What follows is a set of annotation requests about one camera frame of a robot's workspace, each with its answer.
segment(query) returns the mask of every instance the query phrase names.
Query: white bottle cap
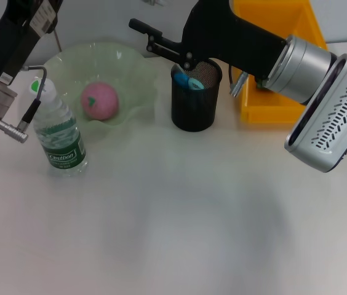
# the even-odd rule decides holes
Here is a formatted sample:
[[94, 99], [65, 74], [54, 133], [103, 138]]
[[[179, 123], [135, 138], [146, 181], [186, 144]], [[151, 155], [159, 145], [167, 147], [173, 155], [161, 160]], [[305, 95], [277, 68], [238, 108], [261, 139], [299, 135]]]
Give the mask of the white bottle cap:
[[[37, 98], [39, 86], [41, 85], [41, 79], [36, 79], [31, 83], [29, 91], [33, 95], [33, 99]], [[55, 100], [57, 91], [55, 84], [50, 80], [45, 80], [44, 88], [41, 93], [41, 103], [51, 103]]]

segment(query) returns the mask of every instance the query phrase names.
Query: blue object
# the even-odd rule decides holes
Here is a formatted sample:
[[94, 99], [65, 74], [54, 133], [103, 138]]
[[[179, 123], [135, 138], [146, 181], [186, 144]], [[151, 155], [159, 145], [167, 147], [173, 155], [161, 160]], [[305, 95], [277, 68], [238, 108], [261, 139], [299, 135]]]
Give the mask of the blue object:
[[201, 82], [199, 82], [197, 79], [194, 79], [194, 78], [188, 79], [188, 87], [191, 90], [203, 90], [203, 89], [205, 89], [203, 84]]
[[188, 81], [190, 80], [189, 76], [187, 76], [186, 74], [183, 74], [183, 73], [176, 73], [173, 76], [174, 76], [173, 78], [175, 79], [177, 84], [179, 84], [184, 89], [188, 89], [188, 87], [189, 87]]

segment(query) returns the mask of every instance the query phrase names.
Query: vent grille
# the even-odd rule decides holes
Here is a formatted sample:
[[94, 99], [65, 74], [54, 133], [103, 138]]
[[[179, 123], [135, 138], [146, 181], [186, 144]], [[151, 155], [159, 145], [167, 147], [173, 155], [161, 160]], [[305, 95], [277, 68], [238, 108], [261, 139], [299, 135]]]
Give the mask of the vent grille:
[[347, 126], [347, 88], [331, 107], [331, 113], [327, 115], [322, 127], [319, 127], [317, 134], [311, 139], [311, 144], [321, 151], [331, 148]]

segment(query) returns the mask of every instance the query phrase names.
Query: black mesh pen holder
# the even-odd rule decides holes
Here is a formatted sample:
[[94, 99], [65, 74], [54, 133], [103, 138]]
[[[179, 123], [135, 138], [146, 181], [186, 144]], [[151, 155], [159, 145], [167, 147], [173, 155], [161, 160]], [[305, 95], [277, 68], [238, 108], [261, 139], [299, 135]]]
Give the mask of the black mesh pen holder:
[[[178, 73], [185, 73], [183, 76], [188, 76], [190, 83], [195, 79], [195, 84], [189, 88], [186, 80], [178, 80]], [[187, 132], [199, 132], [212, 126], [215, 121], [218, 89], [223, 77], [219, 65], [212, 60], [202, 61], [192, 71], [184, 71], [174, 66], [171, 77], [172, 122]]]

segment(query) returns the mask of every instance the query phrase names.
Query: white tag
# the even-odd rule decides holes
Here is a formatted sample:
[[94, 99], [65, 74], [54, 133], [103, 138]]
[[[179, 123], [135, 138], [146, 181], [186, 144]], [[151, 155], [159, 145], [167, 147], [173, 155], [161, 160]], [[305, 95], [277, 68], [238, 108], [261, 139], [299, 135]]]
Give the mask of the white tag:
[[30, 27], [35, 30], [39, 37], [43, 37], [55, 18], [56, 12], [49, 0], [44, 0], [31, 20]]
[[12, 81], [13, 77], [11, 77], [10, 75], [6, 74], [6, 73], [2, 73], [0, 76], [0, 82], [9, 85]]

